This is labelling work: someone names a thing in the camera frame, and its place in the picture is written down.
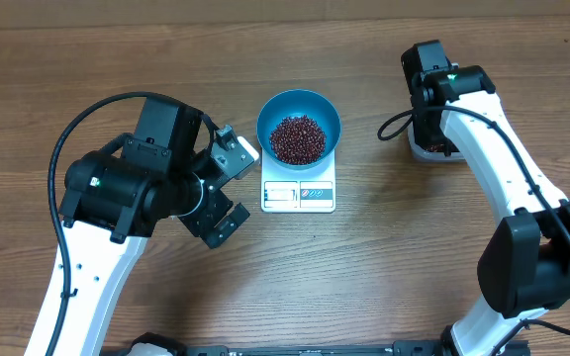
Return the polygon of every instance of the black wire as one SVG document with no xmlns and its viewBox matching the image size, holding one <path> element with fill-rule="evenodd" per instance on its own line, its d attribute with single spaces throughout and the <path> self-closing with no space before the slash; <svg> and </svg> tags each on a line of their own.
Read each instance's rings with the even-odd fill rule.
<svg viewBox="0 0 570 356">
<path fill-rule="evenodd" d="M 382 135 L 384 133 L 384 130 L 386 130 L 386 128 L 388 128 L 389 125 L 395 123 L 396 121 L 398 121 L 402 118 L 405 118 L 408 115 L 410 115 L 411 117 L 397 131 L 395 131 L 394 133 L 391 133 L 387 136 Z M 382 124 L 382 126 L 380 127 L 380 130 L 377 131 L 377 138 L 379 138 L 380 140 L 389 140 L 389 139 L 395 138 L 398 134 L 401 134 L 402 131 L 408 127 L 408 125 L 411 124 L 411 122 L 413 121 L 414 118 L 415 118 L 415 110 L 413 110 L 413 109 L 407 110 L 401 114 L 397 114 L 396 116 L 387 120 L 386 123 Z"/>
<path fill-rule="evenodd" d="M 60 134 L 54 151 L 51 154 L 51 159 L 49 160 L 49 169 L 47 171 L 47 201 L 49 203 L 49 214 L 51 215 L 51 222 L 54 225 L 54 230 L 56 231 L 56 239 L 58 240 L 58 247 L 60 247 L 60 257 L 63 264 L 63 290 L 61 293 L 60 307 L 58 309 L 58 317 L 56 318 L 56 325 L 54 326 L 54 332 L 49 340 L 49 346 L 47 347 L 46 355 L 51 356 L 56 348 L 56 343 L 60 337 L 60 332 L 63 328 L 63 322 L 65 321 L 65 314 L 67 313 L 67 304 L 69 302 L 69 293 L 71 290 L 71 266 L 69 262 L 69 251 L 67 250 L 67 242 L 65 241 L 65 236 L 63 234 L 63 228 L 60 225 L 60 218 L 58 216 L 58 209 L 56 207 L 56 190 L 54 184 L 54 177 L 56 175 L 56 164 L 58 163 L 58 156 L 60 151 L 65 144 L 65 140 L 71 134 L 71 132 L 80 124 L 89 114 L 94 111 L 104 107 L 107 104 L 117 102 L 119 100 L 131 99 L 131 98 L 152 98 L 158 99 L 176 105 L 185 105 L 175 98 L 171 98 L 166 95 L 151 93 L 151 92 L 131 92 L 111 96 L 109 98 L 103 99 L 98 103 L 85 109 L 82 113 L 72 120 L 71 123 L 65 128 L 63 133 Z"/>
<path fill-rule="evenodd" d="M 204 123 L 204 125 L 206 126 L 206 129 L 208 129 L 209 141 L 208 141 L 208 146 L 206 146 L 206 152 L 202 156 L 201 160 L 196 160 L 195 162 L 193 162 L 192 166 L 193 172 L 202 170 L 202 168 L 204 168 L 204 166 L 206 166 L 206 164 L 210 160 L 210 154 L 213 151 L 213 144 L 215 143 L 215 131 L 219 129 L 219 127 L 215 123 L 213 123 L 213 120 L 208 115 L 202 114 L 200 116 L 200 119 L 202 123 Z"/>
<path fill-rule="evenodd" d="M 120 133 L 116 138 L 102 146 L 98 151 L 105 154 L 114 154 L 125 145 L 125 141 L 133 137 L 130 133 Z"/>
<path fill-rule="evenodd" d="M 424 108 L 424 111 L 427 111 L 427 112 L 442 112 L 442 111 L 446 111 L 446 110 L 458 112 L 458 113 L 465 114 L 465 115 L 469 115 L 475 119 L 478 119 L 479 121 L 487 124 L 491 129 L 493 129 L 503 139 L 503 141 L 505 142 L 505 145 L 508 147 L 508 149 L 512 153 L 512 156 L 514 157 L 514 160 L 516 161 L 519 168 L 521 169 L 522 175 L 526 179 L 526 182 L 529 184 L 531 192 L 533 192 L 533 194 L 536 196 L 536 198 L 538 199 L 538 201 L 540 202 L 542 207 L 549 213 L 549 216 L 557 225 L 558 230 L 560 231 L 560 233 L 562 234 L 562 236 L 564 237 L 564 239 L 566 240 L 566 242 L 570 248 L 570 232 L 569 232 L 569 230 L 566 228 L 566 226 L 564 225 L 564 223 L 562 222 L 560 217 L 555 213 L 555 211 L 553 210 L 551 205 L 546 201 L 546 199 L 542 195 L 542 192 L 540 192 L 540 187 L 537 186 L 535 184 L 535 182 L 533 181 L 533 177 L 531 176 L 528 169 L 526 168 L 526 165 L 524 164 L 523 158 L 521 157 L 520 153 L 518 152 L 518 150 L 514 146 L 514 143 L 510 140 L 510 138 L 507 136 L 507 134 L 498 126 L 498 124 L 496 122 L 484 117 L 481 114 L 475 113 L 471 110 L 453 107 L 453 106 L 432 106 L 432 107 Z M 409 110 L 409 111 L 406 111 L 404 113 L 401 113 L 399 115 L 396 115 L 393 118 L 389 119 L 386 123 L 384 123 L 382 125 L 382 127 L 378 131 L 378 133 L 377 133 L 378 138 L 381 140 L 387 140 L 387 139 L 391 139 L 391 138 L 397 136 L 398 134 L 400 134 L 403 130 L 405 130 L 408 127 L 408 124 L 414 119 L 415 114 L 416 114 L 416 111 L 415 111 L 415 109 L 413 109 L 413 110 Z M 384 131 L 384 129 L 386 129 L 391 123 L 397 121 L 400 118 L 406 117 L 407 115 L 411 115 L 411 118 L 405 124 L 403 124 L 399 130 L 397 130 L 396 132 L 394 132 L 388 136 L 382 136 L 382 132 Z M 557 331 L 557 332 L 560 332 L 562 334 L 570 336 L 570 329 L 552 324 L 552 323 L 547 322 L 547 321 L 539 320 L 539 319 L 523 319 L 512 330 L 510 330 L 510 332 L 507 335 L 505 335 L 505 337 L 501 341 L 499 341 L 499 343 L 494 347 L 494 349 L 492 350 L 490 355 L 496 356 L 496 354 L 500 351 L 500 349 L 503 346 L 507 345 L 507 343 L 510 342 L 510 340 L 512 340 L 512 338 L 514 338 L 514 336 L 516 336 L 519 333 L 519 331 L 521 331 L 521 329 L 523 329 L 524 327 L 529 327 L 530 325 L 544 326 L 544 327 L 549 328 L 551 330 L 554 330 L 554 331 Z"/>
</svg>

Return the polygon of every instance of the kidney beans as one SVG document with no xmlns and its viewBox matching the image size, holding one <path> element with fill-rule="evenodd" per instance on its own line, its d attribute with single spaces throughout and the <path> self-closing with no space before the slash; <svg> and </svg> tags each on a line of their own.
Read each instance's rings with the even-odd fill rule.
<svg viewBox="0 0 570 356">
<path fill-rule="evenodd" d="M 287 117 L 269 136 L 276 158 L 289 164 L 316 162 L 325 151 L 327 135 L 316 121 L 303 117 Z"/>
</svg>

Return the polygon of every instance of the white scale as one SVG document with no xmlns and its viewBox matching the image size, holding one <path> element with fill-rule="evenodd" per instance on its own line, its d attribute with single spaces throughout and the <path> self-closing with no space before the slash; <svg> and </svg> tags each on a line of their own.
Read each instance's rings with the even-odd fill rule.
<svg viewBox="0 0 570 356">
<path fill-rule="evenodd" d="M 261 208 L 267 213 L 332 213 L 335 152 L 305 170 L 287 169 L 263 150 Z"/>
</svg>

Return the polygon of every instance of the scale label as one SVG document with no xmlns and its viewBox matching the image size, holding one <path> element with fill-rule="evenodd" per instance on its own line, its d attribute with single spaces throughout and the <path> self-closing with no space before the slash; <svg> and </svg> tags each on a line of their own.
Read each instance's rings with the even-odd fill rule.
<svg viewBox="0 0 570 356">
<path fill-rule="evenodd" d="M 301 182 L 301 208 L 333 207 L 333 182 Z"/>
</svg>

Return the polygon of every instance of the wooden table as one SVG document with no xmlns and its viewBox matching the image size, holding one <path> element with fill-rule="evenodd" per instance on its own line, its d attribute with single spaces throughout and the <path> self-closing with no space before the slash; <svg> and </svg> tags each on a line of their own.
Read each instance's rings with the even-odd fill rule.
<svg viewBox="0 0 570 356">
<path fill-rule="evenodd" d="M 418 164 L 405 134 L 376 138 L 410 105 L 400 55 L 432 39 L 453 61 L 485 68 L 522 142 L 570 198 L 570 17 L 0 32 L 0 355 L 23 352 L 47 289 L 56 138 L 93 102 L 132 90 L 200 108 L 255 146 L 271 96 L 323 93 L 343 123 L 337 210 L 264 214 L 257 170 L 225 189 L 252 216 L 221 248 L 160 222 L 107 345 L 146 331 L 243 347 L 437 338 L 479 296 L 476 263 L 495 225 L 465 164 Z M 66 167 L 132 132 L 142 103 L 104 108 L 74 132 L 59 196 Z M 570 327 L 570 302 L 545 319 Z M 568 337 L 541 328 L 522 337 L 534 355 L 570 354 Z"/>
</svg>

